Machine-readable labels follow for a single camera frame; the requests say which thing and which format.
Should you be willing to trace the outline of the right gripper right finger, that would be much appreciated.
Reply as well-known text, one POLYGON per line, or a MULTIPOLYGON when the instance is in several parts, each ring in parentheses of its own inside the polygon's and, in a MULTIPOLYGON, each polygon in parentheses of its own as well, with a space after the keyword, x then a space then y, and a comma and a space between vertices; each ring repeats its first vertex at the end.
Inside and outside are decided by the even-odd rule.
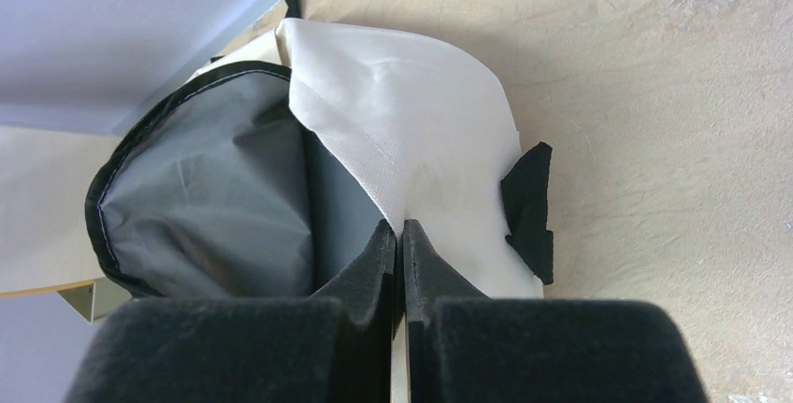
POLYGON ((703 402, 685 341, 661 308, 630 300, 494 299, 402 234, 412 402, 703 402))

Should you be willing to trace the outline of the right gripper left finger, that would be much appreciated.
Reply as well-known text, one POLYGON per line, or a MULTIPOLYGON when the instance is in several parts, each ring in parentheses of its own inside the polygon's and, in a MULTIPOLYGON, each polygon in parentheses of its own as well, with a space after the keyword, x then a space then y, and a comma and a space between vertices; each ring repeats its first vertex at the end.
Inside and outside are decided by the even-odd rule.
POLYGON ((89 347, 69 402, 386 402, 397 239, 386 222, 308 297, 143 298, 89 347))

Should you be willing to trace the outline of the beige canvas backpack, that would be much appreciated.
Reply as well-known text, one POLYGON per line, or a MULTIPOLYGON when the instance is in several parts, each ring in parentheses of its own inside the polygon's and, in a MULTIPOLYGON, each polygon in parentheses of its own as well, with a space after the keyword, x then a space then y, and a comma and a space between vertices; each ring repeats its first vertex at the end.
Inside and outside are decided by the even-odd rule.
POLYGON ((143 298, 313 295, 396 236, 388 401, 408 401, 402 234, 485 296, 542 299, 551 149, 522 151, 493 72, 413 33, 301 16, 149 109, 85 201, 98 263, 143 298))

